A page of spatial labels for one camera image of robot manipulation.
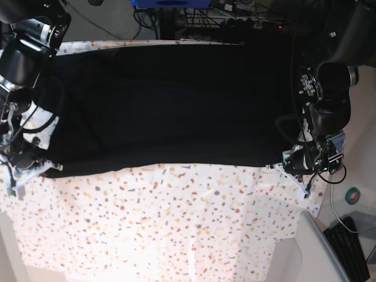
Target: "terrazzo pattern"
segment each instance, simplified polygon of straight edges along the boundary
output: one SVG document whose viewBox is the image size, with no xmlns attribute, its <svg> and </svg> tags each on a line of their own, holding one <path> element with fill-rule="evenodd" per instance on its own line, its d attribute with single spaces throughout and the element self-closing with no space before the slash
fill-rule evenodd
<svg viewBox="0 0 376 282">
<path fill-rule="evenodd" d="M 294 237 L 302 210 L 318 215 L 326 188 L 316 179 L 311 198 L 298 200 L 276 170 L 157 164 L 40 177 L 18 202 L 4 179 L 0 167 L 0 210 L 24 262 L 86 281 L 263 281 L 276 244 Z"/>
</svg>

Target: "black fabric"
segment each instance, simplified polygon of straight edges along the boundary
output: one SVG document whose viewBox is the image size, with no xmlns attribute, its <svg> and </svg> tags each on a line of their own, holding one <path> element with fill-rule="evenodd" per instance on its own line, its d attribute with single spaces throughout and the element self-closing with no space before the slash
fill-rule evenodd
<svg viewBox="0 0 376 282">
<path fill-rule="evenodd" d="M 67 97 L 47 158 L 64 170 L 46 175 L 280 162 L 291 147 L 274 123 L 293 113 L 289 50 L 288 41 L 268 48 L 177 44 L 56 58 L 52 75 Z M 53 111 L 57 96 L 43 107 Z"/>
</svg>

